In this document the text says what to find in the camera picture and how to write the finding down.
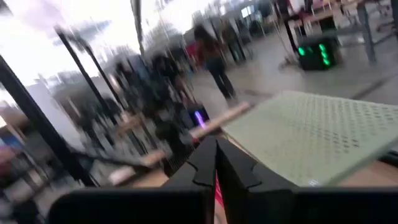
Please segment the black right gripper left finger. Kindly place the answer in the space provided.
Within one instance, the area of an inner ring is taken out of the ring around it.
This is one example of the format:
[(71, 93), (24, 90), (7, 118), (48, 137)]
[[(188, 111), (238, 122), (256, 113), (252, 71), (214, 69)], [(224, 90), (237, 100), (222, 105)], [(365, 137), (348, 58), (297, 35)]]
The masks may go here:
[(161, 187), (74, 190), (51, 205), (48, 224), (214, 224), (216, 151), (208, 136)]

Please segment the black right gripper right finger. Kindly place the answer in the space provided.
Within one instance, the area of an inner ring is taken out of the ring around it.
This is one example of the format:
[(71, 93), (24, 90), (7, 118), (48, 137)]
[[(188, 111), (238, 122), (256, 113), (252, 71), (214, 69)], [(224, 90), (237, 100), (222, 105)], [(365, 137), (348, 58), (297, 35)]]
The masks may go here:
[(398, 224), (398, 187), (299, 187), (223, 138), (216, 169), (229, 224)]

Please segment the green perforated metal shelf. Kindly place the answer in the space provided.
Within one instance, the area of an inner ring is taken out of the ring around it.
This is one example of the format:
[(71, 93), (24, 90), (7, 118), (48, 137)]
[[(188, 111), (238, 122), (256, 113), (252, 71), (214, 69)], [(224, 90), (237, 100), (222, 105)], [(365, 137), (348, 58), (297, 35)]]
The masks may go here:
[(398, 142), (398, 106), (283, 91), (223, 131), (295, 185), (335, 185)]

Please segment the black computer with purple light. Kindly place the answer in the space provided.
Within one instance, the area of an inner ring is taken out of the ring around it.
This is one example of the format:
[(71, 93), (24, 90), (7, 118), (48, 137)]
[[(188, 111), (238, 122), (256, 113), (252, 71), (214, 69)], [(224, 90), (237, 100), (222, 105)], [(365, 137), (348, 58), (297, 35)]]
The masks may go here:
[(205, 107), (202, 104), (195, 104), (187, 106), (186, 111), (193, 123), (194, 127), (202, 127), (206, 126), (206, 122), (210, 119)]

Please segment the black computer with green lights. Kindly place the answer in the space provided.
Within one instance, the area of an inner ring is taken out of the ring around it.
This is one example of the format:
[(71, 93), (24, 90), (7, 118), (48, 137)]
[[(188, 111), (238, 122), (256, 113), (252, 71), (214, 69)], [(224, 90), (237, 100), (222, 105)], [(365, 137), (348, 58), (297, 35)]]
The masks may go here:
[(303, 36), (297, 47), (299, 65), (305, 71), (329, 70), (338, 64), (338, 47), (335, 35)]

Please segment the person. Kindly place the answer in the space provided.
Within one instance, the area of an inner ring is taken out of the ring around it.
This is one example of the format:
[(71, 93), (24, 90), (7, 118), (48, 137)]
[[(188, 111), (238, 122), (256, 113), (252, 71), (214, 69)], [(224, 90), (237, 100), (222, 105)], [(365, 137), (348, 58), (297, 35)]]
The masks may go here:
[(234, 98), (235, 91), (226, 75), (218, 41), (202, 25), (193, 28), (193, 35), (198, 62), (210, 72), (222, 95), (226, 99)]

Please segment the wooden background table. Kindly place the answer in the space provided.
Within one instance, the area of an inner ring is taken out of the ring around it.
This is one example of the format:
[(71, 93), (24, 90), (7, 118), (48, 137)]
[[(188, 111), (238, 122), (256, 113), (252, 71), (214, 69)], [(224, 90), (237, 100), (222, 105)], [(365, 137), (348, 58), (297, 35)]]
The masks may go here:
[(369, 23), (369, 12), (366, 9), (366, 5), (370, 2), (376, 1), (378, 0), (327, 0), (326, 2), (321, 3), (321, 6), (316, 8), (318, 12), (315, 12), (315, 10), (312, 9), (312, 12), (309, 15), (295, 22), (295, 27), (306, 25), (310, 26), (314, 22), (320, 22), (325, 19), (334, 18), (337, 16), (337, 14), (351, 17), (352, 15), (348, 12), (348, 9), (351, 9), (352, 7), (354, 7), (356, 10), (356, 17), (354, 18), (354, 21), (346, 27), (329, 29), (319, 35), (301, 37), (299, 40), (309, 42), (315, 40), (316, 38), (361, 34), (363, 41), (360, 44), (364, 46), (368, 61), (369, 63), (375, 63), (375, 46), (396, 35), (395, 22), (390, 21), (384, 24), (379, 24), (376, 27), (378, 32), (381, 31), (383, 27), (390, 27), (391, 29), (389, 33), (379, 39), (373, 38), (373, 33)]

